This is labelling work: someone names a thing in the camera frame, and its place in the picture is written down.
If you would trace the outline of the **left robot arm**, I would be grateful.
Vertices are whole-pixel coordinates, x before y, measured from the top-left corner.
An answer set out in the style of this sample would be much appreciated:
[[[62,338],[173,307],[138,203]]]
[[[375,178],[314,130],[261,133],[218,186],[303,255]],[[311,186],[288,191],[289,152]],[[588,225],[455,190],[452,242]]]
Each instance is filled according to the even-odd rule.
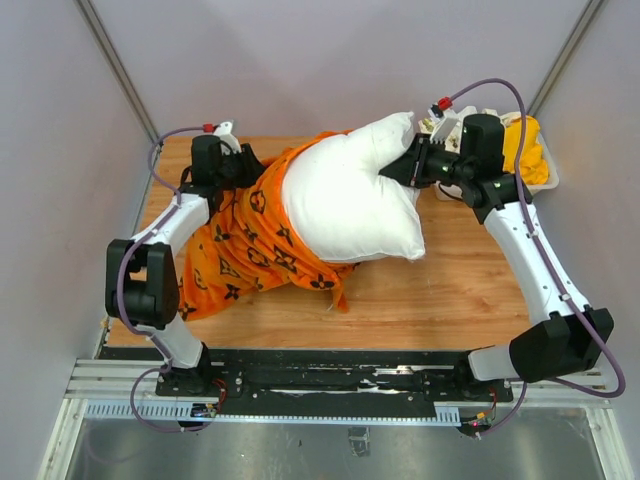
[[[207,393],[214,371],[201,359],[205,346],[186,327],[179,313],[179,282],[174,260],[191,236],[219,211],[224,193],[255,183],[265,167],[251,147],[232,133],[233,123],[186,127],[171,131],[153,144],[152,166],[165,140],[179,133],[193,138],[191,165],[175,187],[169,206],[143,231],[115,239],[107,247],[105,308],[127,329],[150,340],[168,368],[181,369],[179,383],[190,394]]]

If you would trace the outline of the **orange monogram pillowcase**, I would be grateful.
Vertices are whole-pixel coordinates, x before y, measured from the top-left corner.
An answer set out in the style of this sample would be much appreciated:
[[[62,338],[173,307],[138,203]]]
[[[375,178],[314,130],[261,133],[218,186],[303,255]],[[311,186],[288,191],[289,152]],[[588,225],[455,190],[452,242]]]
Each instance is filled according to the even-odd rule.
[[[178,283],[178,313],[183,320],[215,315],[244,295],[286,284],[329,291],[334,308],[349,310],[344,281],[356,265],[320,260],[294,231],[281,200],[290,164],[333,135],[323,132],[301,146],[288,147],[262,160],[266,171],[254,185],[223,193],[212,219],[186,244]]]

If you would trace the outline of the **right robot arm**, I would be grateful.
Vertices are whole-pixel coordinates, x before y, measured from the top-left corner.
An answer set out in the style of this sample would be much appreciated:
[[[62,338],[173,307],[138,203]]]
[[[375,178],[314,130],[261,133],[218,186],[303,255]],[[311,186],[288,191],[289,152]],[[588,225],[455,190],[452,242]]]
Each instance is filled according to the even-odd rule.
[[[576,288],[553,252],[529,191],[504,171],[504,126],[489,114],[462,122],[458,152],[430,134],[415,135],[408,150],[381,169],[403,186],[455,185],[478,222],[501,248],[524,296],[531,326],[501,346],[474,350],[453,375],[455,392],[474,400],[489,381],[535,383],[595,366],[614,322]]]

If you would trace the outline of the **white pillow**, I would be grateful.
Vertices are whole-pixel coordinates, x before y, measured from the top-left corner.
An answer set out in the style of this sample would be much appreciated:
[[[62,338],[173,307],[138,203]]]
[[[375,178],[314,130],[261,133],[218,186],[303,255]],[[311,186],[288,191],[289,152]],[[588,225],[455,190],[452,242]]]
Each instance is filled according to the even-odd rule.
[[[289,163],[282,203],[296,234],[319,259],[424,257],[418,190],[379,173],[408,151],[414,134],[413,112],[397,112],[331,134]]]

